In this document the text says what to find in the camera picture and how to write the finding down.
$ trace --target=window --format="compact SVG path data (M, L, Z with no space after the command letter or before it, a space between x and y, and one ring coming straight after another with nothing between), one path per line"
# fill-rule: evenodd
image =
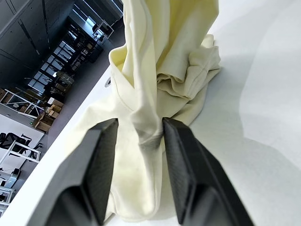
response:
M91 18L91 17L88 17L86 22L91 26L93 27L96 23L95 21Z

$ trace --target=cardboard box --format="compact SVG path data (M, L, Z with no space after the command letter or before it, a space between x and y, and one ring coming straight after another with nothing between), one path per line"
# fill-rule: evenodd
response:
M57 116L59 115L59 113L58 113L58 112L55 112L55 111L53 111L53 110L50 110L50 112L49 112L48 115L56 119Z
M5 94L6 94L6 91L4 89L0 88L0 100L4 97Z
M46 123L40 121L35 128L40 129L44 132L48 132L50 127L50 125L47 125Z
M54 119L50 116L45 115L45 112L40 114L32 123L34 128L40 129L44 132L48 132Z
M19 112L25 113L27 107L26 106L22 106L19 110Z
M59 107L62 107L64 104L58 100L55 100L53 97L51 97L48 102L48 104L50 105L56 105L56 106L59 106Z
M55 111L57 113L61 112L61 107L57 106L57 105L51 105L50 110Z
M7 93L1 103L6 104L11 99L12 96L13 94Z

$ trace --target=fabric fold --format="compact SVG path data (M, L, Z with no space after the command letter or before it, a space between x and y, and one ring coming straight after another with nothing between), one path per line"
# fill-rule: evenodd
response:
M123 0L124 46L109 54L111 88L83 114L66 139L66 153L97 123L119 119L107 217L153 217L162 185L162 117L189 124L202 110L208 82L218 73L213 36L216 0Z

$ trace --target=wall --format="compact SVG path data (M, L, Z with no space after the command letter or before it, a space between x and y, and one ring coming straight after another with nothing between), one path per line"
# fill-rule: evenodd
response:
M15 111L13 111L13 110L11 110L11 109L3 106L3 105L0 105L0 114L6 116L8 118L11 118L11 119L15 120L18 123L21 123L25 126L28 126L28 127L32 128L30 122L32 122L33 119L30 119L30 118L28 118L24 115L18 114L17 112L15 112Z
M21 136L24 134L27 137L32 138L32 141L29 143L29 147L35 147L35 145L41 140L43 137L44 133L37 131L33 128L30 128L28 126L25 126L19 122L16 122L4 115L0 114L0 122L1 122L1 127L0 127L0 132L1 133L14 133L18 136ZM0 158L5 154L6 149L0 148ZM14 168L20 168L22 164L24 163L25 159L21 157L16 157L16 156L9 156L7 157L3 163L0 164L0 168L3 168L3 172L5 173L11 173Z
M74 0L0 0L1 87L34 76L73 4Z

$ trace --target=white table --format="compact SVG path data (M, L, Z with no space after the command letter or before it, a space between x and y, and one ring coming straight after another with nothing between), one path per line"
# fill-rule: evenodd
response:
M191 128L224 166L254 223L301 224L301 1L220 0L211 32L222 72ZM110 89L106 71L10 204L0 225L24 226L58 165L63 137ZM28 193L35 189L35 195ZM171 226L176 218L110 226Z

